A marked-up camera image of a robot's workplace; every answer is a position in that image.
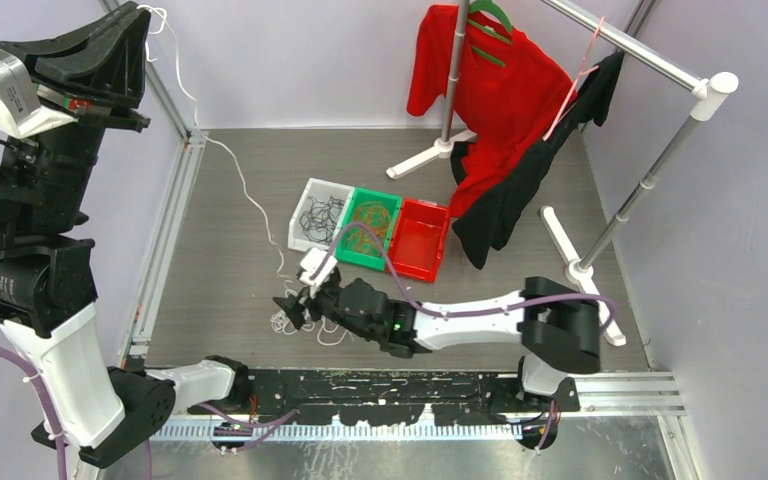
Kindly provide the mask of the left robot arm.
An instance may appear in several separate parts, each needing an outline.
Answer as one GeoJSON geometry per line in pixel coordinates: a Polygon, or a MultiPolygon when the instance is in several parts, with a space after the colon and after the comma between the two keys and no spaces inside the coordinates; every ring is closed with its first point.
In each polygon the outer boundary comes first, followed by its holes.
{"type": "Polygon", "coordinates": [[[38,393],[33,439],[104,469],[171,414],[237,413],[248,368],[209,356],[171,369],[106,364],[97,337],[94,241],[73,239],[108,130],[139,132],[151,13],[128,1],[52,39],[0,42],[0,331],[38,393]]]}

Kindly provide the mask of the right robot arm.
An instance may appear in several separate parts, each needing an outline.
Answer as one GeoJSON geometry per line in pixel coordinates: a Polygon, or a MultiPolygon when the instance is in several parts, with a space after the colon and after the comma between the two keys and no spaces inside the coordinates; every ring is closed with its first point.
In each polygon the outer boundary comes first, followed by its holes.
{"type": "Polygon", "coordinates": [[[330,279],[273,301],[295,328],[327,318],[397,358],[459,345],[520,345],[526,352],[515,396],[531,411],[550,402],[569,375],[600,372],[602,336],[621,333],[610,298],[538,276],[520,290],[463,303],[391,299],[360,278],[346,286],[330,279]]]}

